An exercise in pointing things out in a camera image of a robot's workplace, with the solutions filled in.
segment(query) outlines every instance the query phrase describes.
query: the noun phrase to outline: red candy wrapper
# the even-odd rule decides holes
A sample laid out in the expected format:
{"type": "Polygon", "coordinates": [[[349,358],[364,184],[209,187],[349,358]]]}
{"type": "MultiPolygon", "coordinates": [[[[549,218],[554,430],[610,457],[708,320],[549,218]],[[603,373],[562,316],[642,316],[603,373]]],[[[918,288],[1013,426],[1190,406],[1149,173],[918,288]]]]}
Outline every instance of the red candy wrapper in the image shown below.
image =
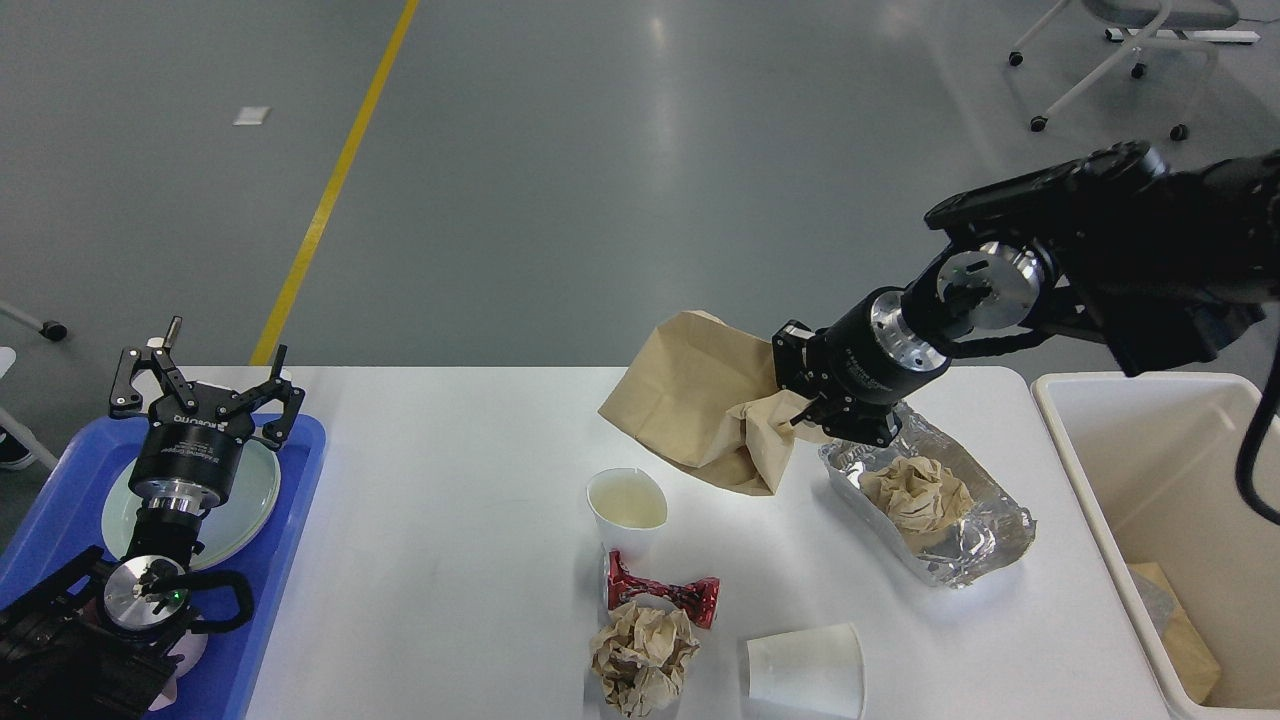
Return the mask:
{"type": "Polygon", "coordinates": [[[716,620],[716,601],[719,598],[719,578],[703,578],[687,585],[646,580],[627,571],[618,551],[611,550],[609,562],[604,570],[604,603],[613,610],[640,594],[666,598],[684,610],[694,625],[710,629],[712,621],[716,620]]]}

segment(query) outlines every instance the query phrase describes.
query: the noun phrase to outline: chair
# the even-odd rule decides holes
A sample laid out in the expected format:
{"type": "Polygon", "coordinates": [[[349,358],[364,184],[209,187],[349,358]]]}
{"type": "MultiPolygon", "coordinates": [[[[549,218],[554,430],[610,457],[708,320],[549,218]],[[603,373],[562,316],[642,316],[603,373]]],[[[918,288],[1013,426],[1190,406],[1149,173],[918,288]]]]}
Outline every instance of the chair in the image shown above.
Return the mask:
{"type": "MultiPolygon", "coordinates": [[[[17,359],[18,354],[14,352],[13,348],[0,347],[0,377],[4,377],[4,374],[9,372],[9,368],[13,366],[13,363],[17,359]]],[[[15,420],[13,415],[5,411],[4,407],[0,407],[0,428],[4,428],[5,432],[26,446],[27,450],[29,450],[31,454],[35,455],[36,460],[38,460],[44,466],[52,470],[54,466],[58,465],[58,456],[41,445],[27,425],[15,420]]]]}
{"type": "MultiPolygon", "coordinates": [[[[1071,0],[1059,0],[1057,5],[1044,14],[1009,53],[1009,64],[1018,67],[1023,64],[1023,47],[1036,37],[1044,26],[1061,13],[1071,0]]],[[[1196,108],[1208,77],[1217,67],[1217,47],[1211,42],[1190,40],[1187,33],[1206,29],[1225,29],[1234,26],[1240,19],[1231,0],[1082,0],[1084,9],[1100,20],[1120,27],[1140,27],[1137,33],[1124,40],[1120,47],[1102,61],[1092,73],[1084,77],[1075,87],[1066,91],[1066,95],[1057,99],[1043,114],[1032,118],[1030,128],[1041,132],[1071,100],[1089,88],[1108,69],[1119,64],[1126,56],[1133,55],[1134,65],[1129,74],[1134,79],[1142,78],[1147,72],[1147,65],[1140,61],[1140,53],[1148,47],[1169,50],[1193,50],[1204,54],[1204,68],[1197,79],[1194,90],[1189,94],[1187,106],[1179,118],[1178,124],[1169,131],[1171,140],[1187,140],[1190,131],[1187,128],[1187,118],[1196,108]],[[1174,37],[1157,37],[1160,29],[1172,31],[1174,37]]]]}

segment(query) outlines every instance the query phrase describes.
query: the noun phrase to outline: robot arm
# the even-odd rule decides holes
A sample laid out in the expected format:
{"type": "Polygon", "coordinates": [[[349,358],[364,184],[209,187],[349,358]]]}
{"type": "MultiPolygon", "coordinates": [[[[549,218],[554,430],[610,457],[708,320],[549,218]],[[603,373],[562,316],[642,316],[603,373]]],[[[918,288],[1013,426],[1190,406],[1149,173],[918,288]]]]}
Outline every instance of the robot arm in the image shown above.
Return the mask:
{"type": "Polygon", "coordinates": [[[284,346],[268,379],[236,392],[187,380],[170,357],[182,318],[164,338],[125,347],[110,415],[142,415],[134,379],[160,384],[146,410],[129,488],[142,498],[129,547],[118,562],[90,547],[8,607],[0,609],[0,717],[141,717],[173,675],[184,633],[228,633],[253,616],[253,591],[234,570],[192,571],[205,516],[230,497],[244,443],[278,450],[305,393],[283,375],[284,346]],[[262,427],[252,413],[279,400],[283,415],[262,427]],[[229,618],[202,618],[192,594],[234,593],[229,618]]]}
{"type": "Polygon", "coordinates": [[[1061,334],[1105,343],[1132,377],[1217,357],[1280,299],[1280,151],[1172,173],[1125,142],[963,192],[924,220],[950,243],[908,287],[773,336],[778,386],[810,400],[792,423],[886,446],[895,405],[952,359],[1061,334]]]}

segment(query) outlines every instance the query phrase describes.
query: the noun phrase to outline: white plate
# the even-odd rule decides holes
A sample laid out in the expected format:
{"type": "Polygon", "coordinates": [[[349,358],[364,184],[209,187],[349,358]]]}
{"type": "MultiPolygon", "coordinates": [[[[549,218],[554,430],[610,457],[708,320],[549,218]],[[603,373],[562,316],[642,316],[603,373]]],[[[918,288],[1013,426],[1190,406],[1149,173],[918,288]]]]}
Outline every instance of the white plate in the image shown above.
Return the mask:
{"type": "MultiPolygon", "coordinates": [[[[129,475],[136,462],[120,470],[102,503],[102,541],[116,559],[129,550],[133,524],[142,506],[142,498],[129,489],[129,475]]],[[[271,516],[279,495],[279,459],[262,443],[250,442],[236,468],[230,500],[221,507],[214,507],[200,527],[198,539],[205,543],[205,551],[191,559],[191,569],[212,568],[248,544],[271,516]]]]}

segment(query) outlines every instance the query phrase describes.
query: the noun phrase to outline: white table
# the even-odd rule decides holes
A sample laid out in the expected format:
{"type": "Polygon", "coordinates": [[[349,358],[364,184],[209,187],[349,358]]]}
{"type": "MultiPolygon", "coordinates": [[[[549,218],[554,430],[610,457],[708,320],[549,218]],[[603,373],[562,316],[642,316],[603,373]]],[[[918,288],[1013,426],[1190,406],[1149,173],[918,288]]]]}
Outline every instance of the white table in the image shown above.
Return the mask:
{"type": "Polygon", "coordinates": [[[860,532],[813,445],[773,498],[658,460],[595,414],[621,374],[294,368],[329,448],[248,717],[621,717],[586,673],[604,612],[584,486],[611,466],[645,469],[671,506],[632,569],[723,580],[680,717],[808,717],[746,697],[745,641],[840,621],[860,634],[869,719],[1169,717],[1012,372],[957,368],[911,397],[1039,521],[1027,556],[961,591],[860,532]]]}

